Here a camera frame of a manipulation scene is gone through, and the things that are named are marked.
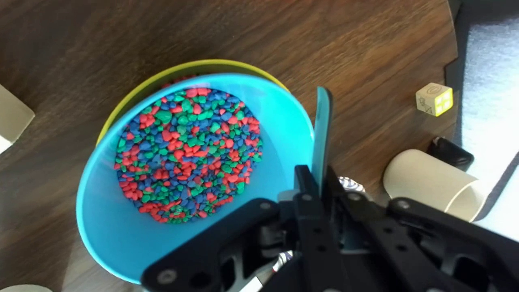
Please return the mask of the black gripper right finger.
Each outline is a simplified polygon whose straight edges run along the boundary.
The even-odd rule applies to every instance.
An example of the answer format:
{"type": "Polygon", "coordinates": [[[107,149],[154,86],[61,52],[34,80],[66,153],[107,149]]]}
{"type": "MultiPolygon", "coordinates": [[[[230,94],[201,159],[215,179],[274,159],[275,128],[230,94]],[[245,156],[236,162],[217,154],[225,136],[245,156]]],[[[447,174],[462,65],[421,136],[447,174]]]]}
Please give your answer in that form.
{"type": "Polygon", "coordinates": [[[384,292],[519,292],[519,243],[417,200],[386,208],[345,190],[327,169],[339,250],[373,263],[384,292]]]}

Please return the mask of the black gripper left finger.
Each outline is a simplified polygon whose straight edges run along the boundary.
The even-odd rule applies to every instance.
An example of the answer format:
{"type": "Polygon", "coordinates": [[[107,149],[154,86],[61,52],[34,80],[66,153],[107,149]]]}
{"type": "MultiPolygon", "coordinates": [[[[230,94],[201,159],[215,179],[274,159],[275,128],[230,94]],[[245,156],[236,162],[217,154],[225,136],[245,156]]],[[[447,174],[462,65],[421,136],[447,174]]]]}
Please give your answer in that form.
{"type": "Polygon", "coordinates": [[[318,183],[306,166],[293,174],[293,195],[245,203],[149,265],[141,286],[147,292],[228,292],[284,252],[319,252],[324,227],[318,183]]]}

